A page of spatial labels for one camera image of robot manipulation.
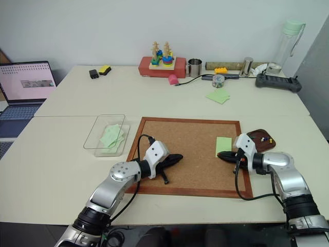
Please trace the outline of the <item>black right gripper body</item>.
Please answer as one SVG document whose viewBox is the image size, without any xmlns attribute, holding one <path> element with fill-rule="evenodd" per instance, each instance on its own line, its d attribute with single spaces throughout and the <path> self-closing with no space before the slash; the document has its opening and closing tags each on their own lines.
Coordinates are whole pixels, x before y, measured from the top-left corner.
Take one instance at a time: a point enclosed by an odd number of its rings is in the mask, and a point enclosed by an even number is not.
<svg viewBox="0 0 329 247">
<path fill-rule="evenodd" d="M 248 170 L 248 158 L 246 152 L 242 149 L 238 149 L 237 152 L 232 152 L 234 169 L 233 173 L 236 173 L 237 164 L 239 163 L 239 168 L 243 170 Z"/>
</svg>

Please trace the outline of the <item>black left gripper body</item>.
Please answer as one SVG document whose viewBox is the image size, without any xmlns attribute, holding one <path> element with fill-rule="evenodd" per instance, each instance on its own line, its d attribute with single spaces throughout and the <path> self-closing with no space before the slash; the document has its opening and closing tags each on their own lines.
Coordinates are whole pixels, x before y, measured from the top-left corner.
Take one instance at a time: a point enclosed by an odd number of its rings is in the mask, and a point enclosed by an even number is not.
<svg viewBox="0 0 329 247">
<path fill-rule="evenodd" d="M 170 156 L 166 157 L 162 162 L 158 163 L 156 166 L 156 174 L 159 174 L 162 177 L 165 185 L 169 184 L 169 179 L 165 174 L 165 169 L 169 168 L 170 166 L 171 166 Z"/>
</svg>

